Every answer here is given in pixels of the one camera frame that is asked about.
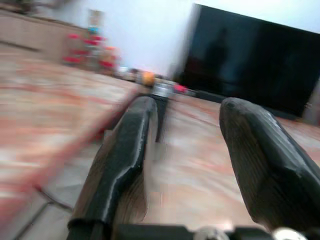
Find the tiled floor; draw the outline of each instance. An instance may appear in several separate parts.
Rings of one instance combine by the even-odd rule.
[[[244,206],[219,128],[219,107],[213,102],[176,96],[168,107],[165,138],[153,166],[150,205],[143,223],[183,224],[230,229],[256,225]],[[287,131],[320,163],[320,130],[280,119]],[[91,144],[68,163],[48,189],[73,205],[99,144]],[[67,236],[68,215],[46,214],[23,239],[60,240]],[[45,230],[45,226],[56,230]]]

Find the black plastic part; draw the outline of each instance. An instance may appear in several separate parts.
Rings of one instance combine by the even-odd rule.
[[[218,94],[214,94],[214,93],[210,93],[207,91],[201,91],[201,90],[196,90],[195,91],[195,97],[198,99],[203,99],[206,101],[210,101],[210,102],[215,102],[215,103],[222,103],[222,101],[224,99],[226,99],[225,96],[222,95],[218,95]],[[288,119],[288,120],[296,120],[297,116],[292,115],[290,113],[286,113],[283,111],[279,111],[279,110],[275,110],[269,107],[264,106],[263,107],[265,110],[269,111],[270,113],[272,113],[273,115],[279,117],[279,118],[283,118],[283,119]]]
[[[164,125],[166,124],[166,111],[168,106],[169,98],[157,95],[150,95],[156,102],[156,108],[158,113],[158,128],[155,141],[161,142],[164,137]]]
[[[308,240],[319,240],[320,239],[320,229],[319,228],[311,228],[305,234]]]
[[[184,226],[119,224],[114,240],[192,240],[193,233]]]
[[[231,238],[232,240],[274,240],[269,233],[253,227],[237,227]]]
[[[108,238],[122,194],[142,174],[146,144],[155,143],[157,127],[156,102],[150,97],[138,97],[94,159],[68,224],[68,240],[90,239],[72,236],[77,236],[75,229],[83,226],[91,236],[98,223],[104,225]]]
[[[320,169],[281,124],[238,98],[222,102],[219,118],[252,219],[269,230],[320,227]]]

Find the flat screen tv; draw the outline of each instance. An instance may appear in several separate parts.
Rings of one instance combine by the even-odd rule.
[[[198,7],[181,84],[300,117],[320,76],[320,34]]]

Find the small gray object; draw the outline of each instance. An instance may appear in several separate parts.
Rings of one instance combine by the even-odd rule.
[[[230,240],[229,237],[215,227],[206,226],[200,228],[193,236],[193,240]]]

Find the orange object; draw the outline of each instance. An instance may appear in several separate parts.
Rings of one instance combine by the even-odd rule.
[[[155,74],[153,72],[145,71],[142,74],[142,83],[147,86],[155,84]]]

